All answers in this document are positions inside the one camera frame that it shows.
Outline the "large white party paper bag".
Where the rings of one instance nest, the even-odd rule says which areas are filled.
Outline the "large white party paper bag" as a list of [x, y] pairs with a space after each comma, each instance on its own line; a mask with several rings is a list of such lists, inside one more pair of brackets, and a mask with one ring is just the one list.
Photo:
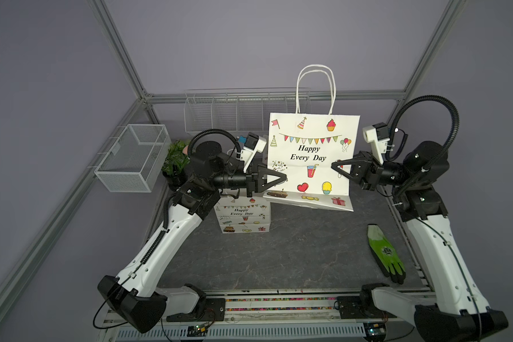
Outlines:
[[312, 73], [328, 78], [331, 106], [326, 114], [302, 113], [296, 94], [294, 113], [270, 114], [267, 167], [286, 174], [287, 181], [264, 196], [285, 205], [351, 212], [350, 182], [333, 171], [331, 164], [353, 158], [360, 118], [333, 112], [337, 90], [329, 67], [310, 64], [297, 79]]

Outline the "small white party paper bag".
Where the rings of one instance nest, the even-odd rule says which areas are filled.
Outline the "small white party paper bag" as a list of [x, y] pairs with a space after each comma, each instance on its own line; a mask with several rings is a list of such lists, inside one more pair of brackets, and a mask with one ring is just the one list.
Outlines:
[[215, 205], [215, 214], [223, 234], [269, 232], [272, 220], [271, 204], [262, 197], [224, 197]]

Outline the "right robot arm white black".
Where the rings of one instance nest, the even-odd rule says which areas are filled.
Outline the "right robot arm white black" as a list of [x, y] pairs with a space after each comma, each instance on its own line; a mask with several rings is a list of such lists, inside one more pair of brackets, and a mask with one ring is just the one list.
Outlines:
[[361, 308], [403, 319], [425, 341], [481, 341], [505, 330], [508, 319], [490, 307], [473, 281], [455, 242], [447, 208], [433, 187], [450, 167], [447, 152], [459, 131], [460, 116], [455, 105], [439, 95], [422, 95], [410, 104], [423, 102], [438, 103], [449, 112], [451, 126], [444, 143], [422, 142], [398, 162], [403, 148], [393, 141], [405, 113], [400, 109], [391, 124], [366, 129], [370, 152], [359, 152], [331, 166], [364, 190], [390, 186], [393, 206], [435, 293], [434, 300], [423, 301], [384, 283], [367, 284], [361, 288]]

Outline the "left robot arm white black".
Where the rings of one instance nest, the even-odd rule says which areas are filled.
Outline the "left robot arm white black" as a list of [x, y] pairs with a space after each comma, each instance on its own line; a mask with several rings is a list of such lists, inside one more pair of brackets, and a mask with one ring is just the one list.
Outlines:
[[126, 324], [147, 333], [164, 318], [199, 321], [209, 315], [207, 295], [196, 286], [159, 291], [158, 283], [185, 240], [219, 202], [222, 190], [244, 189], [252, 196], [286, 181], [285, 174], [253, 163], [266, 144], [266, 138], [254, 133], [236, 138], [221, 129], [202, 131], [189, 142], [184, 156], [192, 174], [165, 202], [162, 226], [118, 275], [104, 276], [98, 284], [103, 303]]

